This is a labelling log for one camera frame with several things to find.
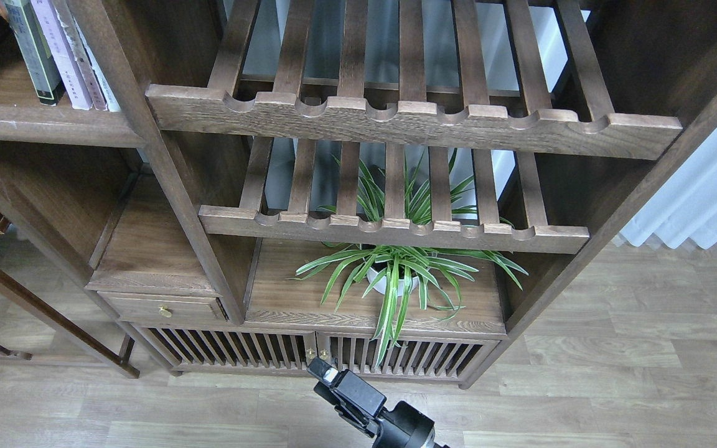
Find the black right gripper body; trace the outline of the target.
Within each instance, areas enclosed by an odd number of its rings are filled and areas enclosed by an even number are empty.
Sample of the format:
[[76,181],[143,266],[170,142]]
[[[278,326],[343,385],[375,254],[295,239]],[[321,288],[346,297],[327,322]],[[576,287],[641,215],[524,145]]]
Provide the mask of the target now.
[[392,411],[387,397],[352,371],[344,371],[338,388],[314,388],[342,419],[375,440],[373,447],[439,447],[432,419],[400,401]]

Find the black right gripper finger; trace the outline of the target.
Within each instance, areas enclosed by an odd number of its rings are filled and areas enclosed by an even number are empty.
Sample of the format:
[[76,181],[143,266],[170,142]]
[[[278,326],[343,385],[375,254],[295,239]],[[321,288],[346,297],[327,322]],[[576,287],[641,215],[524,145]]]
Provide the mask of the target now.
[[315,389],[338,388],[342,377],[344,377],[343,371],[339,371],[338,369],[333,368],[330,363],[319,358],[315,358],[309,361],[307,371],[310,375],[315,377],[316,380],[318,380],[318,383],[316,383],[315,385]]

